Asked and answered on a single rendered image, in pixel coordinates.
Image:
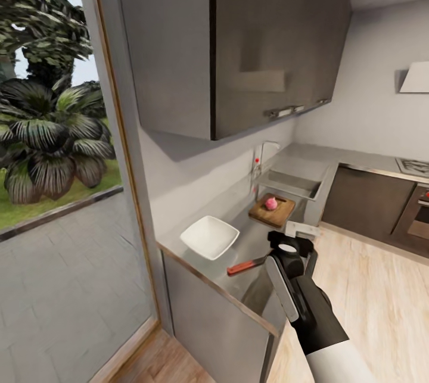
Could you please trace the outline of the parer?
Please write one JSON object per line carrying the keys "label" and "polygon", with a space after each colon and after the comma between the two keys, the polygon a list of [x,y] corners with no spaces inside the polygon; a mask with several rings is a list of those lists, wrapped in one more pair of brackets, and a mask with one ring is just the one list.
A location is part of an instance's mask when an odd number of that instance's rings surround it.
{"label": "parer", "polygon": [[265,260],[266,260],[266,257],[261,257],[260,259],[257,259],[257,260],[250,260],[249,262],[240,263],[240,264],[234,266],[233,268],[228,268],[228,273],[230,275],[233,275],[233,274],[236,274],[238,272],[242,272],[243,270],[254,267],[260,263],[264,263]]}

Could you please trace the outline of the cutting board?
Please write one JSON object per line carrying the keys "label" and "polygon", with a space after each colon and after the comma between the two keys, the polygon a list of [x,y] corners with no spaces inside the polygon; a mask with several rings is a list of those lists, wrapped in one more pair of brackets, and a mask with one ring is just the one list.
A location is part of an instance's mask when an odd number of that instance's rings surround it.
{"label": "cutting board", "polygon": [[[268,197],[272,197],[274,202],[276,202],[276,208],[273,210],[268,210],[265,207],[265,203]],[[285,223],[285,220],[289,217],[295,205],[296,201],[292,201],[288,198],[277,196],[268,192],[249,211],[249,216],[264,223],[270,224],[273,227],[281,228]]]}

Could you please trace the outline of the vidalia onion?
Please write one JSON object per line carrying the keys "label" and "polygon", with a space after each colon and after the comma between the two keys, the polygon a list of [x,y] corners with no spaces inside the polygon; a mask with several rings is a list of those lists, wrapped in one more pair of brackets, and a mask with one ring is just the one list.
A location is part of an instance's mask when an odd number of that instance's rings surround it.
{"label": "vidalia onion", "polygon": [[272,197],[268,197],[268,198],[267,198],[267,201],[266,201],[266,203],[265,203],[265,207],[266,207],[266,209],[268,209],[268,210],[273,210],[273,209],[275,209],[275,208],[276,208],[276,202],[274,202],[274,200],[273,200],[273,198],[272,198]]}

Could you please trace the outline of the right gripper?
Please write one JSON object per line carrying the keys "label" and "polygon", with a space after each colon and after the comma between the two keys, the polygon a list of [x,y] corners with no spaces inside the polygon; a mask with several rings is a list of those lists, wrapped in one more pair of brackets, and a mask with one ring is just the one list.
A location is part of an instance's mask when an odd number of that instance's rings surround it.
{"label": "right gripper", "polygon": [[309,239],[301,237],[288,237],[282,232],[269,231],[268,241],[270,241],[270,247],[275,248],[281,241],[288,241],[296,245],[299,250],[299,256],[309,258],[309,253],[313,253],[314,244]]}

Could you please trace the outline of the bowl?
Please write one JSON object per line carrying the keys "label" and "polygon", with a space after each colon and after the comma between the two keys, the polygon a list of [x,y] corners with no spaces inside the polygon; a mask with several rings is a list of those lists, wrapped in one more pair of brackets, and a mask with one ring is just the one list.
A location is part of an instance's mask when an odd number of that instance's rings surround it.
{"label": "bowl", "polygon": [[211,216],[205,216],[188,227],[180,239],[196,254],[209,261],[217,260],[239,236],[239,231]]}

